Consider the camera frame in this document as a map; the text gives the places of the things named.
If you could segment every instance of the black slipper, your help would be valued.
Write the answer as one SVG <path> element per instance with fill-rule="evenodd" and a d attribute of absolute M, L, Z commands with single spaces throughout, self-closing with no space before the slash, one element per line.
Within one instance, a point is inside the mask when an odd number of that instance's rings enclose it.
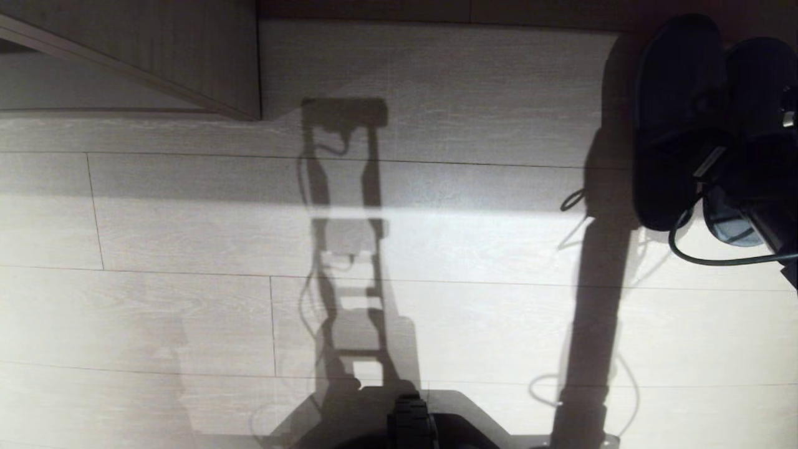
<path fill-rule="evenodd" d="M 784 88 L 798 86 L 798 56 L 790 45 L 771 38 L 743 41 L 726 53 L 729 120 L 744 141 L 762 137 L 791 139 L 781 111 Z M 719 187 L 704 200 L 709 231 L 734 246 L 754 246 L 762 240 L 739 210 L 729 205 Z"/>
<path fill-rule="evenodd" d="M 671 19 L 644 51 L 634 117 L 634 208 L 643 226 L 672 229 L 696 195 L 691 164 L 731 140 L 724 85 L 720 33 L 706 16 Z"/>

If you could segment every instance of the black cable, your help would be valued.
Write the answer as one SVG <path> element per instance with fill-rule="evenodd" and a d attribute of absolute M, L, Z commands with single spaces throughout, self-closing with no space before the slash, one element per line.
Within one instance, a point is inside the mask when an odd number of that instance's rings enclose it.
<path fill-rule="evenodd" d="M 765 262 L 783 262 L 786 260 L 795 260 L 798 259 L 798 252 L 794 252 L 792 254 L 772 254 L 770 256 L 758 256 L 758 257 L 746 257 L 743 259 L 727 259 L 727 260 L 711 260 L 711 259 L 699 259 L 698 257 L 688 256 L 687 254 L 683 253 L 679 248 L 676 246 L 676 231 L 679 230 L 679 225 L 684 223 L 687 219 L 687 215 L 693 211 L 695 205 L 698 204 L 704 197 L 703 192 L 707 192 L 708 189 L 704 188 L 701 193 L 696 196 L 696 199 L 693 200 L 693 203 L 690 204 L 681 215 L 679 219 L 676 220 L 676 224 L 671 228 L 670 232 L 668 233 L 668 245 L 670 246 L 670 250 L 674 252 L 677 256 L 681 257 L 688 262 L 692 262 L 694 264 L 699 265 L 710 265 L 713 267 L 732 267 L 736 265 L 751 265 L 751 264 L 763 264 Z"/>

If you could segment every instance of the black wheel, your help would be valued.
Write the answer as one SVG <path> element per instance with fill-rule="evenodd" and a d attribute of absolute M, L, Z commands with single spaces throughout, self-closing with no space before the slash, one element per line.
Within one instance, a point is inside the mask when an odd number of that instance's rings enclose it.
<path fill-rule="evenodd" d="M 397 399 L 388 415 L 390 449 L 437 449 L 435 421 L 427 403 L 417 395 Z"/>

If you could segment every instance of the wooden floor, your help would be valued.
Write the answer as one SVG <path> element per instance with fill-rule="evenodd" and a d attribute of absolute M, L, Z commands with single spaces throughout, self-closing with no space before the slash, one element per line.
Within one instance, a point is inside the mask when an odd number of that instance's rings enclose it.
<path fill-rule="evenodd" d="M 638 40 L 261 39 L 263 122 L 0 118 L 2 449 L 332 447 L 414 388 L 529 447 L 566 373 L 608 379 L 624 449 L 798 446 L 794 289 L 634 218 Z M 586 326 L 609 372 L 569 362 Z"/>

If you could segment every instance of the power cord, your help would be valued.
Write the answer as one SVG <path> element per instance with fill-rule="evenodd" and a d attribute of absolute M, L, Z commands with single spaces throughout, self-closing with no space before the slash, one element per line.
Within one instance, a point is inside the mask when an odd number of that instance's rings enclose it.
<path fill-rule="evenodd" d="M 698 201 L 704 198 L 704 192 L 708 192 L 709 190 L 704 187 L 696 196 L 696 199 L 690 204 L 690 207 L 685 209 L 683 213 L 679 216 L 679 219 L 676 220 L 674 226 L 670 229 L 668 233 L 668 246 L 670 246 L 670 250 L 674 252 L 677 256 L 681 257 L 688 262 L 692 262 L 694 264 L 699 265 L 710 265 L 713 267 L 732 267 L 737 265 L 751 265 L 751 264 L 763 264 L 765 262 L 783 262 L 786 260 L 795 260 L 798 259 L 798 252 L 794 252 L 792 254 L 772 254 L 769 256 L 758 256 L 758 257 L 746 257 L 742 259 L 727 259 L 727 260 L 711 260 L 711 259 L 700 259 L 698 257 L 689 256 L 683 253 L 677 246 L 676 246 L 676 231 L 679 230 L 679 225 L 684 223 L 687 220 L 687 216 L 692 213 L 693 209 L 695 208 Z"/>

